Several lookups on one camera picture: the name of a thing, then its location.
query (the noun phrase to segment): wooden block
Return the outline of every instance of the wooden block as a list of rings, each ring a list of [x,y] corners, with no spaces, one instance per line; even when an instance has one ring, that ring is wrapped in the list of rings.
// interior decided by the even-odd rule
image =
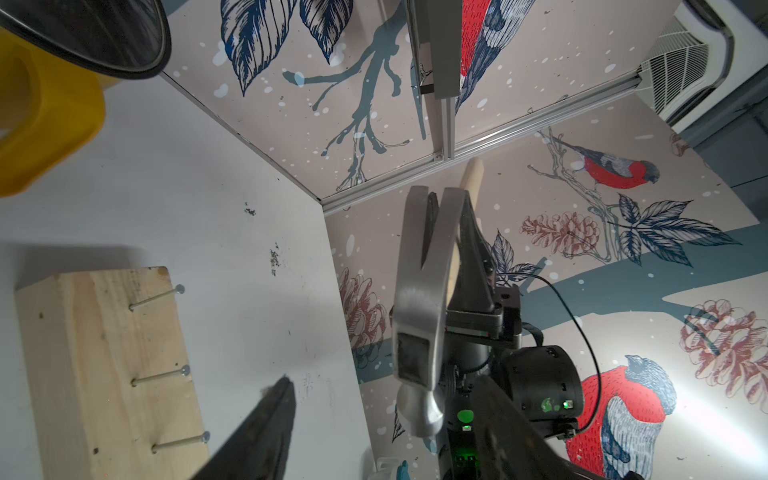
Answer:
[[[16,293],[32,409],[48,480],[186,480],[205,444],[151,452],[204,431],[192,376],[131,386],[188,364],[164,266],[63,273]]]

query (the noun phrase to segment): wooden handle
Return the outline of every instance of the wooden handle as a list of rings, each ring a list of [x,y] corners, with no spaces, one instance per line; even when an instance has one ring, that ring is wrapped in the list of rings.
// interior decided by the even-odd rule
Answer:
[[[482,164],[482,160],[477,157],[472,158],[467,164],[467,168],[464,170],[464,176],[462,177],[462,182],[459,184],[459,188],[463,188],[469,192],[469,200],[472,202],[472,208],[477,206],[478,193],[480,192],[480,183],[482,183],[482,175],[484,172],[485,167]],[[458,259],[458,244],[455,244],[453,246],[453,255],[451,256],[451,269],[448,274],[448,290],[446,291],[445,295],[446,305],[451,301],[451,298],[453,297],[453,291],[456,288],[456,279],[458,278],[459,265],[460,262]]]

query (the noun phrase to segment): fan grille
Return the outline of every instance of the fan grille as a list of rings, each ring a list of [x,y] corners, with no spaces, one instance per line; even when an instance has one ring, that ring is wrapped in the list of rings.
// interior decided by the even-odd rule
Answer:
[[[704,76],[708,57],[707,44],[673,17],[638,68],[642,82],[637,96],[659,114],[688,85]]]

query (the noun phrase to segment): pine cone illustration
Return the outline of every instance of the pine cone illustration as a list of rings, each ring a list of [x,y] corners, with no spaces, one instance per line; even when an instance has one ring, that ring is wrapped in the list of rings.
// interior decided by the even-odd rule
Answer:
[[[532,235],[531,242],[540,247],[552,247],[552,253],[561,253],[572,258],[588,253],[600,240],[600,228],[592,217],[583,217],[576,212],[562,215],[539,215],[534,220],[526,217],[520,233]]]
[[[370,278],[363,279],[362,275],[349,278],[348,268],[339,280],[346,331],[358,368],[364,368],[379,355],[387,324],[386,309],[370,291],[372,282]]]
[[[728,300],[708,300],[692,311],[717,318],[689,315],[690,324],[680,331],[681,349],[699,366],[696,378],[707,379],[710,386],[727,384],[728,397],[743,387],[747,400],[761,402],[760,409],[768,413],[768,322],[733,308]]]

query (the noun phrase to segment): black cable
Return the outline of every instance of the black cable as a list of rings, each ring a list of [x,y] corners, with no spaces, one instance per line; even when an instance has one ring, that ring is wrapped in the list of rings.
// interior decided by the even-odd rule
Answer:
[[[481,363],[480,366],[477,366],[474,369],[469,369],[469,370],[459,370],[458,373],[460,375],[468,375],[469,373],[475,373],[475,372],[477,372],[479,370],[482,370],[491,361],[491,357],[493,357],[493,355],[491,353],[489,353],[488,354],[488,358],[485,359],[485,361],[483,363]]]
[[[598,365],[598,358],[594,355],[594,351],[592,350],[592,345],[589,344],[589,340],[587,339],[587,336],[584,334],[584,330],[581,329],[581,326],[576,321],[576,316],[573,314],[573,312],[571,312],[571,309],[568,308],[568,304],[565,302],[565,300],[563,300],[563,297],[560,295],[560,292],[558,292],[558,289],[554,288],[554,285],[549,283],[549,280],[545,279],[544,277],[541,277],[534,273],[524,273],[524,272],[497,273],[497,275],[524,275],[524,276],[533,277],[535,279],[539,279],[542,282],[546,283],[547,285],[549,285],[549,288],[551,288],[554,291],[554,294],[558,296],[558,298],[560,299],[560,303],[562,303],[563,307],[565,307],[565,311],[568,312],[568,315],[571,316],[571,319],[576,324],[576,328],[578,328],[578,332],[581,334],[581,337],[584,339],[584,343],[587,344],[587,348],[589,349],[589,354],[592,355],[592,361],[594,362],[594,369],[598,372],[597,401],[594,403],[594,409],[592,410],[592,415],[589,417],[589,422],[587,422],[587,424],[581,427],[580,429],[576,430],[576,435],[588,430],[592,426],[592,423],[594,423],[594,418],[598,416],[598,408],[600,408],[600,401],[603,398],[603,379],[602,379],[602,375],[600,374],[600,366]]]

